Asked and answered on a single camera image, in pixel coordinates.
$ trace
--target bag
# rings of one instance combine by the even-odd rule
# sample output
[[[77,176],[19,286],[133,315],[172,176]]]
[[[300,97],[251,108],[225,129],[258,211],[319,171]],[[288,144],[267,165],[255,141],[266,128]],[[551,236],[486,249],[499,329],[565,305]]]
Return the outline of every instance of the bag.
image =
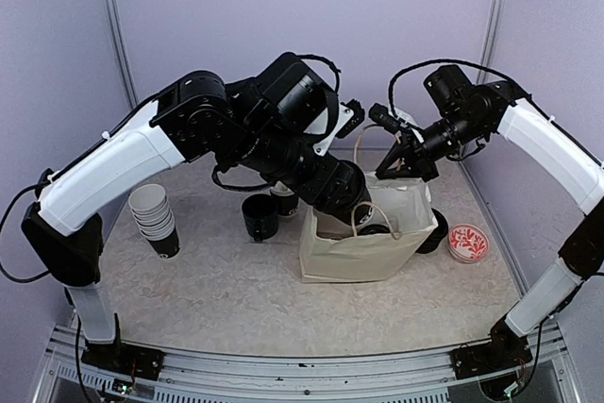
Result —
[[[392,277],[438,222],[428,185],[419,178],[381,180],[366,174],[375,205],[367,225],[387,219],[390,233],[358,236],[355,229],[313,208],[300,239],[303,282],[370,282]]]

